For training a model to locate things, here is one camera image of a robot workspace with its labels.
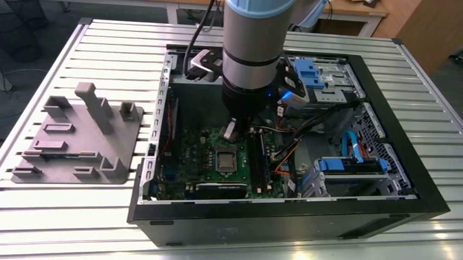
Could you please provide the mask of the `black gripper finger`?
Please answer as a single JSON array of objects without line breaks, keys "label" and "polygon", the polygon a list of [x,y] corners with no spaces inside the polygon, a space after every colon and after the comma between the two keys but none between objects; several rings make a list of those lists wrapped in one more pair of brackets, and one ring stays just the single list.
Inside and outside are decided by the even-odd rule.
[{"label": "black gripper finger", "polygon": [[235,118],[231,118],[229,121],[229,125],[222,128],[221,136],[227,141],[237,141],[238,122]]},{"label": "black gripper finger", "polygon": [[250,130],[250,120],[251,118],[238,118],[237,119],[237,141],[242,141]]}]

